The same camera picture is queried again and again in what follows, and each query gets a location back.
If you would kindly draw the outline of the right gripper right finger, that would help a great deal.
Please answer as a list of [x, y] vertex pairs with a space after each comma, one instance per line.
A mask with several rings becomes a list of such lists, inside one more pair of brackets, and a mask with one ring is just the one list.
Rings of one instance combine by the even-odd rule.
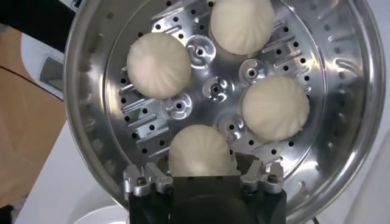
[[246, 174], [240, 176], [240, 184], [246, 194], [265, 191], [279, 194], [283, 189], [283, 167], [279, 162], [271, 162], [269, 171], [260, 160], [253, 160]]

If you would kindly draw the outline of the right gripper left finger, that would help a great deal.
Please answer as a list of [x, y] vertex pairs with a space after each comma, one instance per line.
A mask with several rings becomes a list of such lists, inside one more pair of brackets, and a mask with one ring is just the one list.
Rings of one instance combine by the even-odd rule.
[[154, 163], [147, 163], [142, 172], [136, 165], [127, 166], [123, 171], [123, 179], [125, 193], [132, 193], [136, 197], [149, 195], [152, 185], [158, 193], [164, 194], [174, 183], [173, 178], [165, 175]]

